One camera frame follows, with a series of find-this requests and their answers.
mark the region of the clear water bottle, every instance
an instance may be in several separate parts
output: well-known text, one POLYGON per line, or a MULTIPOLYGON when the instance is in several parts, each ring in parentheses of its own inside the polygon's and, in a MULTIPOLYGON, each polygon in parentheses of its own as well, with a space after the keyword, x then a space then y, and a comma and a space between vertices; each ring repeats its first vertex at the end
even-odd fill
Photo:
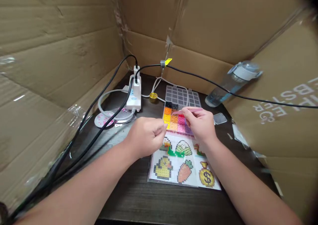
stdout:
MULTIPOLYGON (((257 64, 250 61, 239 62, 228 71, 221 86, 232 93, 238 91, 251 79, 261 76, 263 71, 259 70, 257 64)), ((207 97, 205 103, 210 107, 217 107, 231 96, 228 92, 216 87, 207 97)))

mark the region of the orange carrot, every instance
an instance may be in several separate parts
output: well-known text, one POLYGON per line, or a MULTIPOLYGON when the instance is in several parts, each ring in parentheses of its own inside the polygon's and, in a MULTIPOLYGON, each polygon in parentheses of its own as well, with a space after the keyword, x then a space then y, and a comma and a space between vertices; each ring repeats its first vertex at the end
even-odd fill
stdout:
POLYGON ((192 163, 190 160, 185 160, 185 162, 180 166, 177 181, 179 184, 182 184, 186 181, 189 176, 191 175, 191 169, 193 168, 192 163))

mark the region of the fist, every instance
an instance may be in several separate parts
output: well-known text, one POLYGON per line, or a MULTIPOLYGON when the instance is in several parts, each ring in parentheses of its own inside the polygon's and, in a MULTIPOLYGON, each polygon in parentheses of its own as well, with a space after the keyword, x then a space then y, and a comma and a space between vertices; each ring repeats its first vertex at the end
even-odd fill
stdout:
POLYGON ((162 119, 140 117, 135 121, 123 142, 137 160, 151 155, 160 148, 166 128, 167 124, 164 124, 162 119))

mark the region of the black cable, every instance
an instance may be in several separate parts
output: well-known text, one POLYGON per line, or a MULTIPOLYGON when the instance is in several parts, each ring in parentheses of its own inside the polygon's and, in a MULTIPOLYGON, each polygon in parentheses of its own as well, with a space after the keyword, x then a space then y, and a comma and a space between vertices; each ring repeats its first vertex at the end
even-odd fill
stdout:
POLYGON ((138 75, 138 73, 140 72, 140 70, 142 69, 145 69, 145 68, 150 68, 150 67, 157 67, 157 66, 160 66, 160 64, 152 64, 152 65, 147 65, 147 66, 143 66, 141 67, 137 72, 136 72, 136 75, 138 75))
POLYGON ((98 133, 95 135, 95 137, 93 138, 93 140, 90 142, 90 144, 86 147, 85 151, 83 153, 81 153, 81 155, 74 161, 72 162, 71 165, 69 165, 61 174, 59 174, 56 177, 56 180, 53 181, 52 185, 51 184, 44 184, 42 187, 40 187, 39 189, 37 189, 36 191, 34 191, 33 193, 31 193, 21 204, 20 206, 11 214, 10 218, 9 218, 9 224, 13 224, 15 217, 29 204, 31 203, 37 196, 42 195, 47 189, 51 189, 51 186, 59 184, 60 182, 62 182, 63 180, 65 180, 66 178, 72 176, 73 174, 75 174, 77 172, 78 169, 80 169, 83 165, 85 165, 91 158, 92 156, 90 156, 89 158, 87 158, 85 161, 83 161, 82 163, 78 163, 83 157, 84 155, 90 150, 90 148, 93 146, 93 144, 96 142, 96 140, 98 139, 98 137, 100 136, 100 134, 103 132, 103 130, 105 129, 105 127, 116 117, 116 115, 125 107, 128 98, 130 96, 130 91, 132 89, 132 83, 133 83, 133 79, 130 81, 129 84, 129 89, 128 89, 128 93, 127 93, 127 97, 125 99, 125 101, 122 103, 122 105, 120 106, 120 108, 114 113, 114 115, 108 119, 108 121, 103 125, 103 127, 98 131, 98 133))
POLYGON ((235 94, 235 93, 233 93, 233 92, 230 92, 229 90, 227 90, 227 89, 225 89, 224 87, 218 85, 217 83, 215 83, 215 82, 213 82, 213 81, 211 81, 211 80, 208 80, 208 79, 206 79, 206 78, 204 78, 204 77, 201 77, 201 76, 199 76, 199 75, 197 75, 197 74, 188 73, 188 72, 186 72, 186 71, 183 71, 183 70, 180 70, 180 69, 176 69, 176 68, 171 67, 171 66, 169 66, 169 65, 167 65, 167 67, 168 67, 168 68, 171 68, 171 69, 174 69, 174 70, 176 70, 176 71, 178 71, 178 72, 185 73, 185 74, 189 74, 189 75, 192 75, 192 76, 201 78, 201 79, 203 79, 203 80, 206 80, 206 81, 208 81, 208 82, 214 84, 215 86, 218 86, 220 89, 226 91, 227 93, 229 93, 229 94, 231 94, 231 95, 233 95, 233 96, 239 97, 239 98, 243 98, 243 99, 247 99, 247 100, 251 100, 251 101, 259 101, 259 102, 266 102, 266 103, 271 103, 271 104, 277 104, 277 105, 282 105, 282 106, 302 107, 302 108, 316 108, 316 109, 318 109, 318 106, 300 106, 300 105, 293 105, 293 104, 287 104, 287 103, 281 103, 281 102, 272 102, 272 101, 267 101, 267 100, 254 99, 254 98, 250 98, 250 97, 240 96, 240 95, 237 95, 237 94, 235 94))
POLYGON ((117 66, 116 70, 115 70, 115 73, 113 74, 112 78, 109 80, 109 82, 107 83, 107 85, 104 87, 104 89, 100 92, 100 94, 95 98, 95 100, 93 101, 93 103, 89 106, 87 112, 85 113, 84 115, 84 118, 83 120, 81 121, 80 125, 79 125, 79 128, 77 129, 73 139, 71 140, 71 142, 69 143, 69 145, 66 147, 65 151, 63 152, 62 154, 62 157, 60 158, 60 160, 57 162, 57 165, 55 166, 55 168, 53 169, 52 171, 52 174, 50 176, 50 178, 48 179, 48 185, 49 185, 49 190, 48 190, 48 193, 51 192, 51 189, 52 189, 52 184, 53 184, 53 181, 54 181, 54 178, 59 170, 59 168, 61 167, 63 161, 65 160, 65 158, 67 157, 67 155, 69 154, 71 148, 73 147, 74 145, 74 142, 77 138, 77 136, 79 135, 80 133, 80 130, 82 129, 84 123, 85 123, 85 120, 90 112, 90 110, 93 108, 94 104, 98 101, 98 99, 100 98, 100 96, 104 93, 104 91, 107 89, 107 87, 110 85, 110 83, 112 82, 112 80, 114 79, 114 77, 116 76, 120 66, 122 65, 122 63, 128 58, 128 57, 133 57, 135 59, 135 62, 136 62, 136 65, 138 65, 138 62, 137 62, 137 59, 134 55, 132 54, 129 54, 127 55, 120 63, 119 65, 117 66))

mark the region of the duck pattern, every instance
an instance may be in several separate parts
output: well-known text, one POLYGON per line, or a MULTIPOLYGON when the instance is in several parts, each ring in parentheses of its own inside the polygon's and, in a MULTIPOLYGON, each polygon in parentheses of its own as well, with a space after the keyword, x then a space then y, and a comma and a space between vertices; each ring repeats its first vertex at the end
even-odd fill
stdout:
POLYGON ((171 178, 171 171, 173 166, 168 156, 162 156, 158 163, 154 166, 153 172, 158 179, 169 180, 171 178))

